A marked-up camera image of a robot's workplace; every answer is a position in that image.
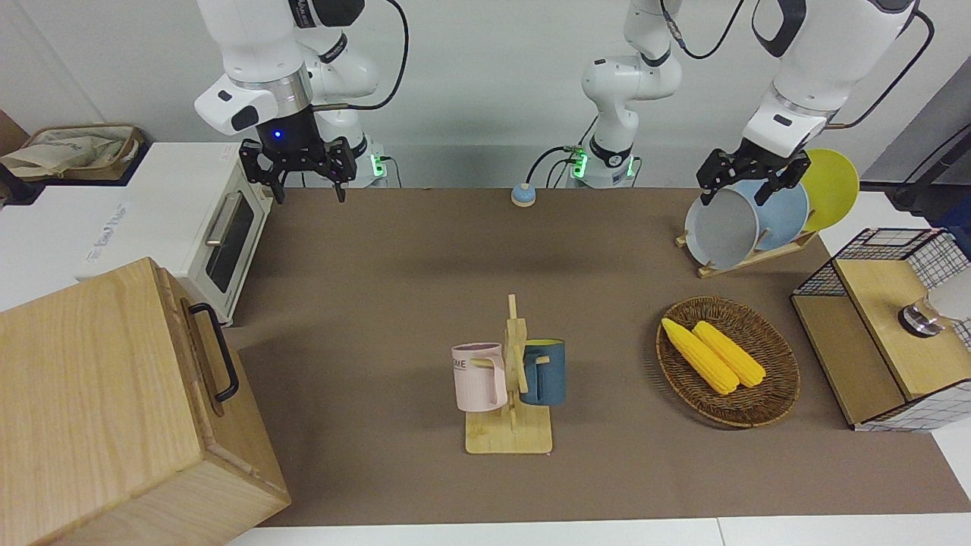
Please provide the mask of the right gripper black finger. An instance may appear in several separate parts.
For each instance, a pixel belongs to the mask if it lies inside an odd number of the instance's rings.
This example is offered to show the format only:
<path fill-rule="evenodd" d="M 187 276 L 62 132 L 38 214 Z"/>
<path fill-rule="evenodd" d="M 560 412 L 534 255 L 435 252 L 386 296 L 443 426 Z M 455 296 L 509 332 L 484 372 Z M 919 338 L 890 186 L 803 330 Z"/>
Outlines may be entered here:
<path fill-rule="evenodd" d="M 268 168 L 263 168 L 259 163 L 262 152 L 263 145 L 260 142 L 256 140 L 243 140 L 239 146 L 240 166 L 243 167 L 243 173 L 247 182 L 269 187 L 277 204 L 284 204 L 284 180 L 285 176 L 287 176 L 287 170 L 277 165 L 276 162 L 272 162 L 272 160 Z"/>
<path fill-rule="evenodd" d="M 333 139 L 325 142 L 325 177 L 330 180 L 337 200 L 344 203 L 347 198 L 346 186 L 357 176 L 357 158 L 354 147 L 348 139 Z"/>

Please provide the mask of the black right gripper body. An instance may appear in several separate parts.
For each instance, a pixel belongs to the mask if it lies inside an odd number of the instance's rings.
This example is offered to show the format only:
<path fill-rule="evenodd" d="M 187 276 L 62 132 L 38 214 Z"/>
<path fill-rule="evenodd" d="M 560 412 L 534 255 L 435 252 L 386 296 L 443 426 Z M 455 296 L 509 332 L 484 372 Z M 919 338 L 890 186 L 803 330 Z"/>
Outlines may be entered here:
<path fill-rule="evenodd" d="M 263 145 L 261 166 L 270 161 L 287 171 L 325 173 L 325 141 L 320 137 L 311 106 L 298 113 L 257 124 L 256 132 Z"/>

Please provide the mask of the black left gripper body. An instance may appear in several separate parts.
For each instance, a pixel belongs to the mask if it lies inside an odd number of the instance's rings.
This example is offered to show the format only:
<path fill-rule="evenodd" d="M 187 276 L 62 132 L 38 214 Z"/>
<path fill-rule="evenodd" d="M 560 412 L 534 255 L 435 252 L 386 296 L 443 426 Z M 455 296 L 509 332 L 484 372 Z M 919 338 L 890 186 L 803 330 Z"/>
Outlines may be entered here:
<path fill-rule="evenodd" d="M 771 191 L 794 189 L 810 167 L 805 149 L 783 158 L 749 140 L 742 140 L 734 152 L 721 151 L 726 166 L 721 187 L 742 180 L 766 180 Z"/>

